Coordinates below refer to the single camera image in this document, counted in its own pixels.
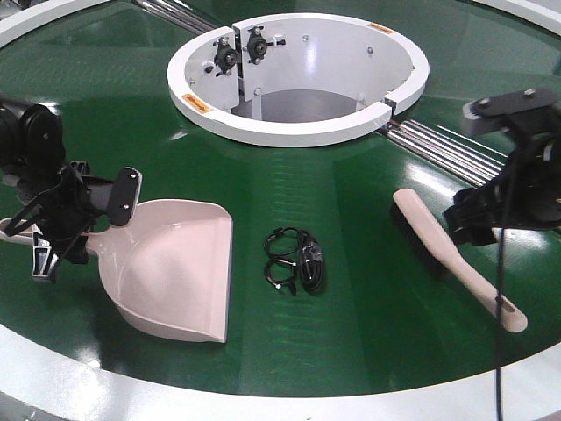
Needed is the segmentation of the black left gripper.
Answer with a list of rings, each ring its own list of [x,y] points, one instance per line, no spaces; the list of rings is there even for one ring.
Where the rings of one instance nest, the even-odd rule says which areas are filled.
[[[136,168],[122,168],[113,182],[91,175],[85,161],[66,161],[52,176],[27,167],[19,170],[6,179],[14,185],[24,208],[3,231],[13,237],[32,225],[39,228],[32,232],[32,279],[41,283],[56,283],[59,257],[74,264],[88,262],[83,233],[102,214],[106,212],[113,226],[127,225],[142,183]]]

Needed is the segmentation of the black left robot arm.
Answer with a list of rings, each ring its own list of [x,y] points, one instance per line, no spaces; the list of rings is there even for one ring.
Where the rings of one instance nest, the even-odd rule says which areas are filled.
[[[87,235],[98,218],[117,227],[135,211],[142,175],[121,169],[116,179],[93,176],[85,161],[69,161],[59,116],[45,105],[1,99],[1,180],[22,209],[3,225],[7,239],[29,231],[32,279],[55,282],[63,260],[88,262]]]

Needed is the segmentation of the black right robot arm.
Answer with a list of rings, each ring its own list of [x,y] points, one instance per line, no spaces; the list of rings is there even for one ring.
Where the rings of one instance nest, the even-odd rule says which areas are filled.
[[[529,88],[464,105],[466,134],[502,132],[514,144],[499,174],[460,190],[444,212],[452,241],[493,244],[495,228],[545,231],[560,226],[558,94]]]

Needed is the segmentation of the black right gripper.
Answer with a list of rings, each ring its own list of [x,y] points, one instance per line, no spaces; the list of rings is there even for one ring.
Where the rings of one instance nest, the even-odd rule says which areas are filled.
[[[557,94],[527,88],[486,96],[463,107],[462,130],[479,136],[519,125],[530,135],[550,132]],[[459,191],[444,212],[457,245],[496,241],[494,228],[547,231],[560,226],[560,137],[543,135],[515,146],[500,173],[478,188]]]

